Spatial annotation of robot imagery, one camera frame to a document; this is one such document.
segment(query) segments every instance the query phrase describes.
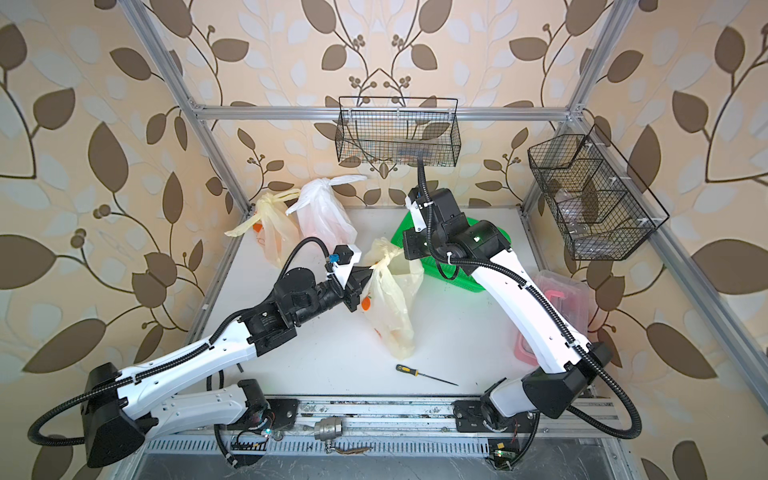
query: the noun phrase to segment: pink plastic container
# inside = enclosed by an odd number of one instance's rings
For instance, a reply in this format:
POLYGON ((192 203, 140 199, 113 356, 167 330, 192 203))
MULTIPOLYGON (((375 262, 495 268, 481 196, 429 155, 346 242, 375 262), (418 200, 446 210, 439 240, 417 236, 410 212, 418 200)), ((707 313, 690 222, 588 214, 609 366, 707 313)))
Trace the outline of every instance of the pink plastic container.
MULTIPOLYGON (((589 322, 589 286, 562 276, 559 273, 542 270, 532 278, 533 283, 541 290, 560 314, 579 332, 587 335, 589 322)), ((523 362, 538 365, 536 355, 523 335, 518 332, 515 342, 515 356, 523 362)))

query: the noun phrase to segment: screwdriver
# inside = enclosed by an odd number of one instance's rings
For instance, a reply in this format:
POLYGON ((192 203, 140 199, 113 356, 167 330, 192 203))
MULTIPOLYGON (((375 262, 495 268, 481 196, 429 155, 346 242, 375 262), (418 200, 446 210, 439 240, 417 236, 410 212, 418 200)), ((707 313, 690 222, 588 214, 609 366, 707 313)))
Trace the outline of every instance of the screwdriver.
POLYGON ((410 367, 408 367, 408 366, 405 366, 405 365, 400 365, 400 364, 398 364, 398 365, 395 367, 395 369, 396 369, 398 372, 403 372, 403 373, 410 373, 410 374, 411 374, 411 375, 413 375, 413 376, 419 376, 419 375, 421 375, 421 376, 425 376, 425 377, 427 377, 427 378, 430 378, 430 379, 433 379, 433 380, 438 380, 438 381, 440 381, 440 382, 445 382, 445 383, 450 383, 451 385, 456 385, 454 382, 449 382, 448 380, 443 380, 443 379, 439 379, 439 378, 437 378, 437 377, 434 377, 434 376, 429 376, 429 375, 426 375, 425 373, 419 373, 419 371, 418 371, 417 369, 412 369, 412 368, 410 368, 410 367))

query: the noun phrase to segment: vent grille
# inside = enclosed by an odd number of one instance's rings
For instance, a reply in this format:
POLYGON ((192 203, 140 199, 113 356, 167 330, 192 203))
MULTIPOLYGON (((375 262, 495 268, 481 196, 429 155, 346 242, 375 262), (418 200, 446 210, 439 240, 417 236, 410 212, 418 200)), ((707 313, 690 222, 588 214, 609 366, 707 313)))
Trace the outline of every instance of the vent grille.
MULTIPOLYGON (((231 435, 225 435, 224 443, 229 445, 231 435)), ((241 437, 240 443, 252 445, 250 439, 241 437)), ((461 456, 461 457, 486 457, 488 456, 488 440, 482 438, 466 439, 424 439, 424 438, 397 438, 357 440, 337 439, 333 446, 339 450, 360 449, 370 447, 365 453, 368 456, 461 456)), ((249 450, 236 450, 236 453, 245 455, 262 455, 263 447, 249 450)), ((164 454, 212 454, 220 455, 216 441, 212 435, 169 435, 155 439, 147 445, 147 453, 164 454)), ((326 446, 311 437, 286 436, 281 442, 270 440, 266 444, 266 453, 271 455, 327 455, 326 446)))

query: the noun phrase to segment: gray floor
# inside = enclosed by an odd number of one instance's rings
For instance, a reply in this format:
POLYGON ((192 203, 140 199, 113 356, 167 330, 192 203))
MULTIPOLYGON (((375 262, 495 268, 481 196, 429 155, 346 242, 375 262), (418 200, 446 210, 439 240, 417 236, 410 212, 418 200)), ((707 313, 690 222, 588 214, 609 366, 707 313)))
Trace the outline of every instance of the gray floor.
POLYGON ((605 451, 575 440, 536 439, 513 472, 494 471, 480 458, 383 457, 355 455, 267 455, 250 467, 233 470, 219 455, 145 455, 136 479, 232 480, 612 480, 605 451))

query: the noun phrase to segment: plastic bag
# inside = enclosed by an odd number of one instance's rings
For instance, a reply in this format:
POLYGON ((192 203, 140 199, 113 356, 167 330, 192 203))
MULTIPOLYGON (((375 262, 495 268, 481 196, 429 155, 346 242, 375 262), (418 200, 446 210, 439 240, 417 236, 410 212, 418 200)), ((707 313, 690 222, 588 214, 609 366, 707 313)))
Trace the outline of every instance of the plastic bag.
POLYGON ((366 178, 365 175, 342 175, 312 180, 301 187, 299 201, 291 205, 287 213, 297 212, 304 236, 320 238, 330 252, 333 252, 336 245, 355 243, 357 230, 349 222, 344 206, 333 195, 331 187, 366 178))
POLYGON ((363 312, 391 354, 406 359, 415 348, 409 311, 424 280, 424 267, 420 260, 406 260, 403 249, 386 238, 373 241, 362 263, 375 263, 362 292, 363 312))
POLYGON ((264 256, 268 262, 282 268, 291 250, 301 240, 299 227, 288 217, 285 205, 286 200, 298 198, 299 193, 298 188, 293 188, 278 194, 262 194, 259 200, 256 200, 256 213, 234 229, 225 232, 225 235, 239 237, 261 222, 258 237, 264 248, 264 256))

